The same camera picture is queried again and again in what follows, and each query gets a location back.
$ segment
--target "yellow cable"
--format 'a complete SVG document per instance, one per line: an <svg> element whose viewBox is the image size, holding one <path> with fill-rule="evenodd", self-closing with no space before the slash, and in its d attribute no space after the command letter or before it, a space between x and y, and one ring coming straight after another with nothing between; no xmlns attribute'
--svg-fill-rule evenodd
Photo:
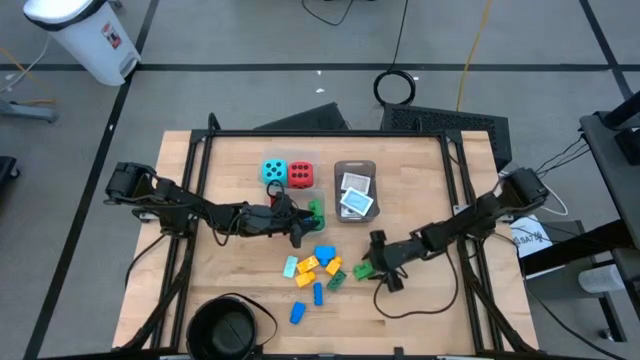
<svg viewBox="0 0 640 360"><path fill-rule="evenodd" d="M473 59L473 53L476 51L476 46L478 46L478 42L480 42L480 35L482 34L482 30L484 30L484 26L487 24L487 20L489 19L489 9L491 8L492 2L493 0L487 0L487 4L484 6L484 12L482 14L482 22L480 23L480 29L476 34L476 40L473 42L473 47L471 47L471 52L469 53L467 62L464 64L464 70L462 71L462 77L460 78L460 88L458 89L458 101L456 102L456 111L460 111L460 103L462 102L462 97L464 94L464 79L467 77L469 64L471 64L471 60Z"/></svg>
<svg viewBox="0 0 640 360"><path fill-rule="evenodd" d="M24 75L26 77L28 77L29 79L31 79L31 81L33 81L36 85L38 85L42 91L47 93L47 95L51 95L51 91L49 90L49 88L44 83L40 82L40 80L38 80L35 77L35 75L33 75L30 72L28 72L27 70L25 70L25 68L22 67L22 65L20 65L18 60L16 60L16 58L14 58L13 55L11 55L11 53L7 49L0 48L0 52L2 52L4 54L4 56L6 56L7 59L9 59L9 61L11 61L13 63L13 65L17 66L18 69L20 69L20 71L25 73ZM29 100L29 101L23 101L22 103L24 104L24 103L30 103L30 102L31 103L50 103L50 104L55 104L56 100L55 99Z"/></svg>

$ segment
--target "die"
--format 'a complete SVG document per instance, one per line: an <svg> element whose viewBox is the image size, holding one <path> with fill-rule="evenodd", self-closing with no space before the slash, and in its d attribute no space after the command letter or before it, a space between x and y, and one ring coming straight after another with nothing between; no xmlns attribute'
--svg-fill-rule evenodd
<svg viewBox="0 0 640 360"><path fill-rule="evenodd" d="M313 165L305 161L289 164L288 186L295 189L306 189L313 186Z"/></svg>
<svg viewBox="0 0 640 360"><path fill-rule="evenodd" d="M278 180L287 186L287 162L282 159L268 159L262 164L262 182L269 184Z"/></svg>

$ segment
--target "card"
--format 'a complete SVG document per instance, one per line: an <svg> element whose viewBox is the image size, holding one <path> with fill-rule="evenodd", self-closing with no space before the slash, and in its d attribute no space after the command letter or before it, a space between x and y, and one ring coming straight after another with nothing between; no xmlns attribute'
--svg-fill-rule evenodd
<svg viewBox="0 0 640 360"><path fill-rule="evenodd" d="M344 205L340 206L340 216L343 218L360 218L361 217L360 215L356 214L355 211L349 209Z"/></svg>
<svg viewBox="0 0 640 360"><path fill-rule="evenodd" d="M366 216L367 211L369 211L369 208L373 204L373 199L354 188L348 188L340 200L340 204L362 216Z"/></svg>
<svg viewBox="0 0 640 360"><path fill-rule="evenodd" d="M340 190L346 191L349 188L354 188L361 193L369 193L369 185L371 184L371 178L352 173L344 173L342 176L342 185Z"/></svg>

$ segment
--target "trash can lid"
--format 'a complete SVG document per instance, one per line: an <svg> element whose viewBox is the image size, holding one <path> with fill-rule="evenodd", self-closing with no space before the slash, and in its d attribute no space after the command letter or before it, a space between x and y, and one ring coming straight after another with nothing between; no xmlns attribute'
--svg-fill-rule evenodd
<svg viewBox="0 0 640 360"><path fill-rule="evenodd" d="M104 3L104 0L29 0L23 11L34 22L60 24L73 21L94 2Z"/></svg>

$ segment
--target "green toy piece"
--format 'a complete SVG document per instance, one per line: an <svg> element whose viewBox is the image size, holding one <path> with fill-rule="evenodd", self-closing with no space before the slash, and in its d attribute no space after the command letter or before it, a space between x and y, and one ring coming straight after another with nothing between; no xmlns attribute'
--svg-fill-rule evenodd
<svg viewBox="0 0 640 360"><path fill-rule="evenodd" d="M324 227L327 225L327 224L324 222L324 216L314 216L314 217L313 217L313 220L314 220L314 221L318 221L318 222L320 223L320 224L318 224L318 226L316 226L316 227L313 229L313 231L320 231L320 230L324 229Z"/></svg>
<svg viewBox="0 0 640 360"><path fill-rule="evenodd" d="M369 260L363 261L362 265L353 267L353 276L355 276L358 281L366 279L373 274L375 274L375 270L373 270L373 266Z"/></svg>
<svg viewBox="0 0 640 360"><path fill-rule="evenodd" d="M309 211L313 211L313 215L315 216L323 216L324 209L322 209L322 203L320 199L313 199L309 201Z"/></svg>
<svg viewBox="0 0 640 360"><path fill-rule="evenodd" d="M338 270L338 272L335 275L333 275L331 280L329 280L329 283L327 284L327 289L331 291L337 291L338 288L342 286L342 283L346 278L347 278L347 274L345 274L342 270Z"/></svg>
<svg viewBox="0 0 640 360"><path fill-rule="evenodd" d="M324 229L324 227L326 226L326 222L324 221L324 209L322 209L322 203L320 202L320 199L313 199L309 201L309 211L313 212L312 219L320 223L313 230L320 231Z"/></svg>

